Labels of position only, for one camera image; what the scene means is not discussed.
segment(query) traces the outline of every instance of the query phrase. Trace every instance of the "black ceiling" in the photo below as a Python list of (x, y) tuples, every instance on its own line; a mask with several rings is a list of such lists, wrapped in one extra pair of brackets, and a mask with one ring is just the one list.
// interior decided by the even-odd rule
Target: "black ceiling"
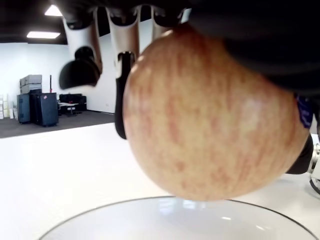
[[(48, 0), (0, 0), (0, 43), (67, 44), (61, 17), (46, 16), (51, 4)], [(142, 8), (141, 20), (151, 17), (150, 8)], [(107, 13), (98, 9), (101, 36), (110, 32)], [(56, 39), (27, 38), (30, 31), (61, 33)]]

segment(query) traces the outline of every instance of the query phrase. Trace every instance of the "robotic hand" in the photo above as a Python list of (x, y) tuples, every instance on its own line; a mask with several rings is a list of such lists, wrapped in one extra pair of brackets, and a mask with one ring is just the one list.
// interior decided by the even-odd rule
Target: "robotic hand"
[[(74, 60), (61, 71), (62, 89), (95, 86), (102, 74), (97, 9), (106, 7), (115, 52), (115, 128), (123, 139), (123, 94), (127, 77), (138, 58), (141, 5), (151, 6), (152, 39), (176, 27), (185, 9), (189, 24), (199, 33), (225, 39), (228, 52), (242, 65), (264, 74), (281, 88), (296, 94), (301, 121), (310, 127), (313, 115), (320, 133), (320, 35), (315, 3), (305, 0), (51, 0), (64, 16)], [(299, 158), (287, 172), (309, 172), (320, 179), (320, 147), (309, 136)]]

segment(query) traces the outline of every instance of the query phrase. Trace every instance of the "dark gray carpet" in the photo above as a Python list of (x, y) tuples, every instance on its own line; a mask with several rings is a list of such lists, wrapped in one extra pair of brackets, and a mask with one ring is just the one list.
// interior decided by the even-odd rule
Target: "dark gray carpet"
[(52, 127), (43, 127), (33, 123), (20, 124), (15, 119), (5, 118), (0, 120), (0, 139), (64, 129), (81, 128), (99, 124), (109, 124), (114, 121), (113, 114), (94, 111), (84, 111), (82, 114), (72, 117), (62, 115), (59, 117), (59, 123), (57, 126)]

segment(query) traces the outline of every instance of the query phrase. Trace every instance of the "apple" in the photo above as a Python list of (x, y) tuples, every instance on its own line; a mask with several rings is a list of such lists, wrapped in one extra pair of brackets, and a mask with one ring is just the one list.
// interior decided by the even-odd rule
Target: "apple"
[(137, 162), (158, 186), (188, 200), (229, 199), (269, 184), (308, 136), (292, 93), (188, 24), (145, 49), (123, 101)]

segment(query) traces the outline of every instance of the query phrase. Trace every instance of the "white tabletop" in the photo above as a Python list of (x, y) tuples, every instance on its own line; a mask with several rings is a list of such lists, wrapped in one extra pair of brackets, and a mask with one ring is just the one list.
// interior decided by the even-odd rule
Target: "white tabletop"
[(79, 103), (67, 103), (67, 102), (58, 102), (61, 107), (73, 107), (79, 105)]
[[(74, 151), (58, 147), (63, 139)], [(0, 139), (0, 192), (0, 239), (6, 240), (38, 239), (99, 206), (168, 195), (141, 171), (113, 124)], [(237, 200), (283, 213), (320, 238), (320, 196), (308, 174), (285, 174)]]

